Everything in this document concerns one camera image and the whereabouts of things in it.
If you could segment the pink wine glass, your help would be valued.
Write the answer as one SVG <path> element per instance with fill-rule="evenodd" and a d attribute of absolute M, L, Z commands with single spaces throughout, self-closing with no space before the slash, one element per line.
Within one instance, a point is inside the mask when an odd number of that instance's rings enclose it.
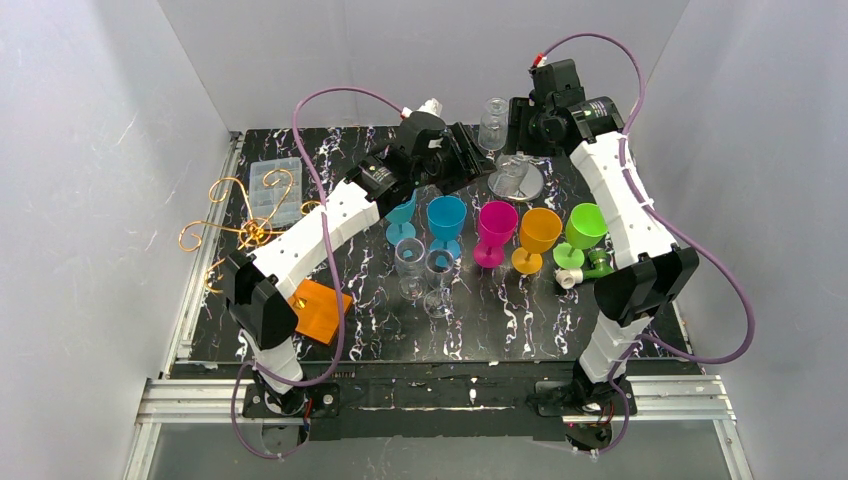
<path fill-rule="evenodd" d="M 479 242 L 473 250 L 480 267 L 493 269 L 503 263 L 504 245 L 512 239 L 517 224 L 518 212 L 510 203 L 490 201 L 483 205 L 477 223 Z"/>

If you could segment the orange wine glass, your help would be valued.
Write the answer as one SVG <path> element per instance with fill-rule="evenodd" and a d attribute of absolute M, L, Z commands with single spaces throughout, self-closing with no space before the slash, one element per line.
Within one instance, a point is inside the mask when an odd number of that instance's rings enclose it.
<path fill-rule="evenodd" d="M 562 220 L 555 211 L 542 207 L 528 210 L 521 218 L 519 246 L 511 255 L 513 268 L 522 275 L 539 272 L 542 254 L 552 248 L 562 229 Z"/>

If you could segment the green wine glass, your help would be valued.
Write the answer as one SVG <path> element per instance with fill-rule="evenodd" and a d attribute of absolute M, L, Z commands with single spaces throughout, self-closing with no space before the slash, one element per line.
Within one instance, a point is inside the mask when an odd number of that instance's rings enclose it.
<path fill-rule="evenodd" d="M 585 251 L 594 248 L 607 234 L 601 209 L 594 203 L 574 207 L 566 222 L 565 241 L 553 250 L 553 259 L 560 269 L 581 268 Z"/>

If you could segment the clear wine glass front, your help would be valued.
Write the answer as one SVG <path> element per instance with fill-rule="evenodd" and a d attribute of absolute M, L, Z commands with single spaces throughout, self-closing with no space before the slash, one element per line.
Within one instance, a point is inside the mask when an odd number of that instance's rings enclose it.
<path fill-rule="evenodd" d="M 450 286 L 455 259 L 450 251 L 431 250 L 425 259 L 425 277 L 431 290 L 424 296 L 425 312 L 432 318 L 445 318 L 450 310 Z"/>

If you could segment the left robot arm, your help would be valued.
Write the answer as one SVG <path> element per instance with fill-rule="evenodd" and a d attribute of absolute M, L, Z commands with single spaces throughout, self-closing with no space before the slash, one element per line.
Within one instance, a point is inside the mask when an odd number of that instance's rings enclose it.
<path fill-rule="evenodd" d="M 404 111 L 394 138 L 369 150 L 322 205 L 269 243 L 224 259 L 225 305 L 247 335 L 266 389 L 283 396 L 310 384 L 296 358 L 298 315 L 289 300 L 317 266 L 417 188 L 433 185 L 450 194 L 494 171 L 470 129 L 447 125 L 439 113 L 435 100 Z"/>

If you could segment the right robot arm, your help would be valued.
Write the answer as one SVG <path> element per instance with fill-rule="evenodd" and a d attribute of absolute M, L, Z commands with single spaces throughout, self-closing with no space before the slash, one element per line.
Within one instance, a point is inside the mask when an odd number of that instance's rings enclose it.
<path fill-rule="evenodd" d="M 531 92 L 510 101 L 508 153 L 565 155 L 586 182 L 614 247 L 615 270 L 593 286 L 599 315 L 571 382 L 534 395 L 539 405 L 604 405 L 620 387 L 628 355 L 656 314 L 693 275 L 699 258 L 649 215 L 650 203 L 624 141 L 625 122 L 608 97 L 587 98 L 576 65 L 539 55 Z"/>

